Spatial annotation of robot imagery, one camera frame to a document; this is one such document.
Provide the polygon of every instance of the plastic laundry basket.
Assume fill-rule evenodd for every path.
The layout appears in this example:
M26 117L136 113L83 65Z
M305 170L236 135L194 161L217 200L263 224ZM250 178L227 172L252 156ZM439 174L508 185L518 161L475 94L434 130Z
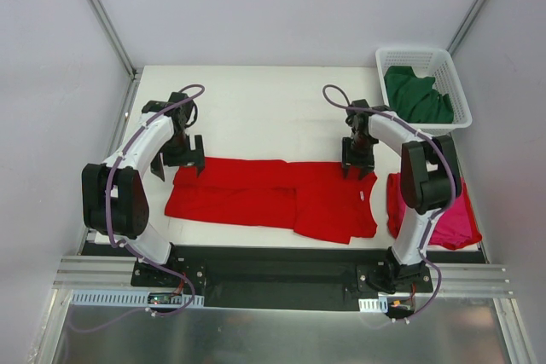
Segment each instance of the plastic laundry basket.
M434 88L442 95L448 94L453 106L453 124L412 124L434 136L466 128L472 123L467 99L450 54L443 49L394 49L381 48L375 52L377 71L383 93L383 101L389 105L386 94L385 73L390 66L411 66L417 77L433 76Z

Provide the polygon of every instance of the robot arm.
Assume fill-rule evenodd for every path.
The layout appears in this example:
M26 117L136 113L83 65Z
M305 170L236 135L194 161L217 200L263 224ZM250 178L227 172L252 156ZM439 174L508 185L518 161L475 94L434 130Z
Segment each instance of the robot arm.
M107 234L107 177L121 157L110 192L114 238L124 240L139 254L160 265L168 262L173 246L148 222L149 208L142 177L151 167L152 173L164 181L163 165L196 166L199 175L205 167L205 154L201 136L195 136L195 149L192 149L185 133L189 117L196 109L193 101L174 107L151 123L149 120L187 99L186 94L178 92L172 93L169 101L150 101L139 119L145 129L128 149L123 152L120 148L102 164L87 164L82 171L85 226Z
M369 108L365 100L354 101L351 107ZM356 166L361 170L360 177L371 172L375 167L373 146L378 141L401 157L400 185L408 209L385 262L369 272L366 280L375 290L394 293L397 287L405 286L416 276L427 274L421 255L426 256L434 227L443 214L441 210L450 202L450 174L428 142L392 120L397 117L395 112L388 111L388 107L373 110L386 116L346 110L346 122L352 128L352 135L343 139L342 165L345 170ZM450 167L458 197L462 186L453 140L450 136L430 138ZM429 170L427 164L436 165L437 169Z

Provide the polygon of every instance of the white tabletop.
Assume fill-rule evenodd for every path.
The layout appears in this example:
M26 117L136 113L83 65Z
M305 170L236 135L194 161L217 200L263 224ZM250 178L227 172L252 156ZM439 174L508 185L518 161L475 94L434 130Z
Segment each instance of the white tabletop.
M203 84L206 91L195 101L199 119L189 134L203 135L208 157L340 161L341 138L351 131L344 122L345 112L322 98L323 85L339 85L351 100L366 98L370 106L383 103L374 68L146 66L125 138L137 127L141 109L149 100L166 101L172 91L195 83ZM336 101L342 102L332 91ZM176 245L384 249L394 241L386 227L386 178L399 172L400 158L382 143L374 152L377 181L370 202L378 227L372 239L352 238L349 245L342 245L306 238L289 229L166 217L165 205L177 171L168 167L165 182L149 171L143 178L149 221ZM98 234L96 243L107 243L107 238ZM440 246L429 249L444 250Z

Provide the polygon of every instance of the clothing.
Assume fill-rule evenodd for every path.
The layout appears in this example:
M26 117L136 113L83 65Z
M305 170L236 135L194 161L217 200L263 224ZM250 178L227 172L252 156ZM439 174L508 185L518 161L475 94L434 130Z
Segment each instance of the clothing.
M406 204L400 191L400 174L391 174L386 180L387 226L395 238L398 237ZM452 251L480 242L482 239L474 219L474 213L462 182L462 194L455 204L438 220L430 245L440 245Z
M202 222L290 228L319 240L372 238L375 174L344 179L339 163L207 158L198 178L180 168L165 214Z
M418 78L409 66L390 66L385 73L389 105L409 123L451 124L450 97L433 89L434 77Z

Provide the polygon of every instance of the reflective metal surface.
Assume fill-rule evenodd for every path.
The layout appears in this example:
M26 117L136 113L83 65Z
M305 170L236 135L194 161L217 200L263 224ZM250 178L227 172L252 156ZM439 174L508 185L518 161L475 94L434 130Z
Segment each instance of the reflective metal surface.
M71 306L89 328L126 311ZM409 325L383 315L189 309L170 318L138 312L91 334L67 332L54 362L191 364L508 363L490 299L439 299Z

